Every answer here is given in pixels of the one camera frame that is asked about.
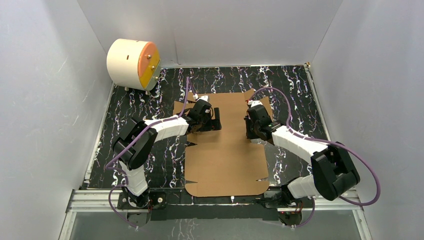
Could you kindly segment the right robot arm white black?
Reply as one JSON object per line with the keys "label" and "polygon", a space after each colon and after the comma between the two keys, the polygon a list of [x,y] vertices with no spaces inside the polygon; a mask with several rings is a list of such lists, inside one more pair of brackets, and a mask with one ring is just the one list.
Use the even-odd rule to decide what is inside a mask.
{"label": "right robot arm white black", "polygon": [[281,191],[266,197],[262,204],[295,207],[302,198],[322,196],[328,201],[356,186],[361,178],[347,150],[336,144],[307,140],[307,136],[273,121],[262,103],[249,101],[246,116],[246,136],[261,139],[297,155],[311,165],[312,174],[297,177],[281,186]]}

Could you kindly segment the brown cardboard box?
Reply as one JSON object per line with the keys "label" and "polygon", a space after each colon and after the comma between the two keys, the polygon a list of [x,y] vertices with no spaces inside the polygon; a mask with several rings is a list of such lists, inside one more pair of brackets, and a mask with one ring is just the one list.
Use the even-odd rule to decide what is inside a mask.
{"label": "brown cardboard box", "polygon": [[268,163],[263,144],[246,136],[247,100],[254,93],[212,93],[210,104],[218,108],[220,130],[187,135],[185,189],[194,197],[254,196],[269,188]]}

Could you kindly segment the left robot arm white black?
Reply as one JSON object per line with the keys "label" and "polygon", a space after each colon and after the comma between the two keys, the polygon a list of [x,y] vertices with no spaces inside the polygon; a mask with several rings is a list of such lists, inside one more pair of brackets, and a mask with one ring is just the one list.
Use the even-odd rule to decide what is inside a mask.
{"label": "left robot arm white black", "polygon": [[220,109],[213,107],[207,97],[194,101],[192,107],[179,114],[161,119],[132,118],[112,145],[119,167],[115,171],[124,177],[121,187],[124,197],[136,208],[150,202],[144,164],[156,142],[197,132],[219,131],[222,128]]}

